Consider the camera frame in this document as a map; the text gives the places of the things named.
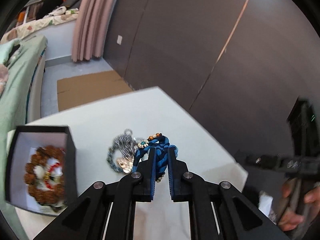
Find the person's right hand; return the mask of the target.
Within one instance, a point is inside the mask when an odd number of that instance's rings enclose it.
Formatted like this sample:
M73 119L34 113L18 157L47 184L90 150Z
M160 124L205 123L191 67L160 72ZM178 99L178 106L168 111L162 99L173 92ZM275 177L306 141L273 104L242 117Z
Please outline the person's right hand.
M282 197L287 198L291 193L293 180L287 180L282 186ZM304 203L311 205L311 218L315 219L319 213L319 186L314 187L304 196ZM299 224L304 222L304 217L294 213L292 210L285 211L280 219L278 226L282 231L290 231L295 229Z

